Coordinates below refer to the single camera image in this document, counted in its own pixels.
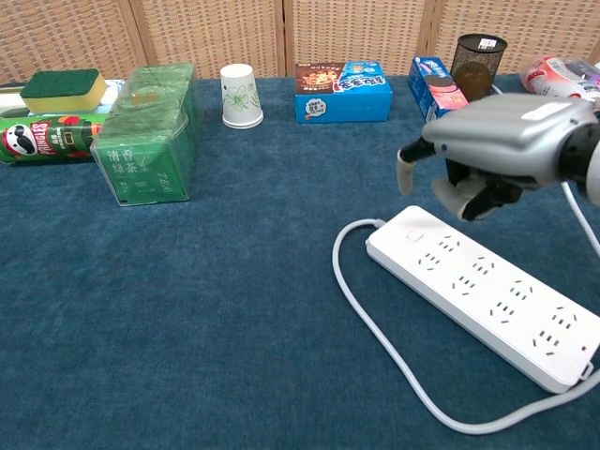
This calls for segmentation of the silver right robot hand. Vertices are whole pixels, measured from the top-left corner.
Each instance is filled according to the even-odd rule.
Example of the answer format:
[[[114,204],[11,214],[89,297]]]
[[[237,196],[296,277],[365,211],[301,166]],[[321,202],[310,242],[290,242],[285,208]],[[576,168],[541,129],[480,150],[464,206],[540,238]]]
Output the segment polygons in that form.
[[[461,168],[431,184],[461,220],[484,218],[526,190],[568,180],[599,203],[599,119],[581,98],[492,95],[426,123],[417,141],[397,151],[400,193],[412,193],[416,162],[435,155]]]

